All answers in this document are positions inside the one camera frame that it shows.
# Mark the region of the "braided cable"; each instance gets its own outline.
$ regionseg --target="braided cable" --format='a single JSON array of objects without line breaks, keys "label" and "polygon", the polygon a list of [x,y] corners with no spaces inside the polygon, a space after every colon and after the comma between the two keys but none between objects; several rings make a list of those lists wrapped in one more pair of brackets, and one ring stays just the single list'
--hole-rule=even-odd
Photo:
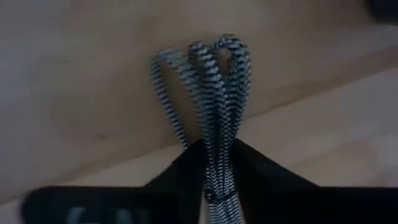
[{"label": "braided cable", "polygon": [[[216,59],[220,49],[228,49],[228,74],[221,74]],[[160,61],[176,70],[195,106],[201,137],[205,144],[205,199],[208,222],[242,223],[234,186],[231,145],[241,123],[250,85],[251,61],[247,47],[231,34],[225,34],[209,48],[203,42],[189,46],[188,58],[176,50],[161,50],[151,62],[152,82],[177,139],[186,149],[190,141],[182,128],[160,74]],[[201,63],[203,76],[198,70]]]}]

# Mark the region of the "striped cord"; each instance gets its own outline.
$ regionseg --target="striped cord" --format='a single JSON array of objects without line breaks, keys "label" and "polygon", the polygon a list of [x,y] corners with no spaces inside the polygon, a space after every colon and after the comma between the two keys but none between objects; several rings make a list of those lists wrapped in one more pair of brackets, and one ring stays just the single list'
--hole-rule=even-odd
[{"label": "striped cord", "polygon": [[[221,49],[231,52],[226,74],[221,74],[216,60]],[[248,99],[251,61],[247,47],[233,35],[225,34],[211,47],[203,42],[191,44],[188,58],[177,50],[161,50],[153,58],[152,81],[156,93],[178,140],[187,149],[190,141],[171,104],[161,77],[160,61],[177,71],[195,105],[207,153],[204,192],[208,223],[242,223],[229,154]],[[203,76],[199,76],[202,67]]]}]

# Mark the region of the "cable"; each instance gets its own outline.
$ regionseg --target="cable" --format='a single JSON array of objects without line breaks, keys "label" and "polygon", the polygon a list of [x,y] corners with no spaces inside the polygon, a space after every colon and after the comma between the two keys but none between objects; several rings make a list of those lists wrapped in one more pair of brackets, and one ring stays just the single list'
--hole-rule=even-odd
[{"label": "cable", "polygon": [[[215,57],[224,48],[231,52],[227,74],[221,74]],[[152,60],[152,81],[156,93],[178,140],[187,149],[190,142],[160,74],[161,60],[177,71],[195,105],[208,158],[204,184],[208,221],[210,224],[242,223],[229,153],[248,99],[249,52],[239,39],[225,34],[211,48],[203,42],[193,43],[189,46],[188,58],[176,50],[161,50]],[[202,77],[198,74],[201,67],[197,62],[203,65]]]}]

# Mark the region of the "black object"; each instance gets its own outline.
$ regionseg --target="black object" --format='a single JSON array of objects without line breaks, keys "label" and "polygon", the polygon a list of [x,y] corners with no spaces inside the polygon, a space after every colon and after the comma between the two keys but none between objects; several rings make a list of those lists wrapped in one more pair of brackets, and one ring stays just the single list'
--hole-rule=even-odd
[{"label": "black object", "polygon": [[[398,223],[398,189],[319,187],[238,139],[231,159],[247,224]],[[22,205],[22,219],[26,224],[196,224],[205,164],[198,141],[141,188],[36,190]]]},{"label": "black object", "polygon": [[366,4],[378,21],[398,24],[398,0],[366,0]]}]

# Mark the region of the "wooden surface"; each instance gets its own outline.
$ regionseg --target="wooden surface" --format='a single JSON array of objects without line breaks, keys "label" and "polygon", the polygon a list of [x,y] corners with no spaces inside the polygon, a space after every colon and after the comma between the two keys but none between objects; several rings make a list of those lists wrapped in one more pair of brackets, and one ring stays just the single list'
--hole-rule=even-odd
[{"label": "wooden surface", "polygon": [[[320,185],[398,187],[397,73],[388,70],[249,118],[239,138]],[[141,186],[181,152],[179,145],[167,147],[60,184]],[[20,223],[20,201],[0,206],[1,223]]]},{"label": "wooden surface", "polygon": [[225,32],[251,51],[246,117],[398,64],[398,28],[361,0],[1,0],[0,202],[175,144],[150,56]]}]

